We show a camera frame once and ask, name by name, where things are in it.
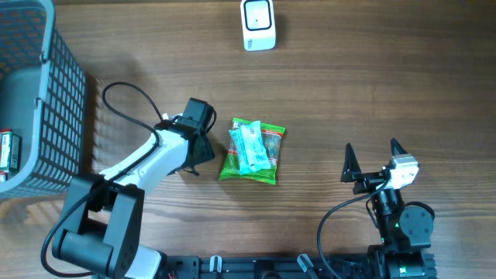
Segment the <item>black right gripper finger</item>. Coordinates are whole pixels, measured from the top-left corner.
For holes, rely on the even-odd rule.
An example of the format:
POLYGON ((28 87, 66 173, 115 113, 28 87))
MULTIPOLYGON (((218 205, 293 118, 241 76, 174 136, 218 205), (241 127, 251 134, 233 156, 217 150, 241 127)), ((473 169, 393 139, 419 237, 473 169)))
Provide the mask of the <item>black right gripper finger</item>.
POLYGON ((346 144, 345 148, 345 160, 343 165, 343 172, 341 174, 341 182, 354 182, 362 178, 362 171, 360 165, 357 161, 356 154, 354 152, 351 143, 346 144))
POLYGON ((395 139, 391 139, 391 153, 393 156, 404 155, 408 152, 402 147, 402 145, 395 139))

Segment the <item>green snack bag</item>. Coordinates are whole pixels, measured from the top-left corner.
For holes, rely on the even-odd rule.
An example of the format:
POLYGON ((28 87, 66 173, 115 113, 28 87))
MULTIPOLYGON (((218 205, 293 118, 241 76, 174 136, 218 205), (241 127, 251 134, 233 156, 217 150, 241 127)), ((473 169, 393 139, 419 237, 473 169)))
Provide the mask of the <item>green snack bag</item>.
MULTIPOLYGON (((233 118, 232 128, 230 130, 238 129, 241 125, 249 125, 252 122, 253 121, 245 119, 233 118)), ((261 122, 261 132, 263 144, 267 149, 267 155, 271 164, 271 169, 259 170, 252 174, 240 175, 236 148, 231 140, 229 145, 229 152, 226 156, 223 169, 219 175, 220 180, 226 180, 229 178, 247 178, 267 184, 276 184, 276 173, 280 144, 283 139, 285 128, 282 126, 275 126, 272 124, 261 122)))

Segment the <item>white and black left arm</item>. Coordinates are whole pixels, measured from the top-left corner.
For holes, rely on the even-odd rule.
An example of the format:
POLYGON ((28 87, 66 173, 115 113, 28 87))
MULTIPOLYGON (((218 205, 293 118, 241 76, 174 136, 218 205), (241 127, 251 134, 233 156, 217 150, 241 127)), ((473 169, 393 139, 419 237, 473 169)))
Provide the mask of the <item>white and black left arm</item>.
POLYGON ((41 255, 51 252, 92 278, 173 278, 167 255, 140 245, 144 199, 166 176, 214 158, 207 134, 215 120, 210 104, 190 98, 119 164, 74 178, 41 255))

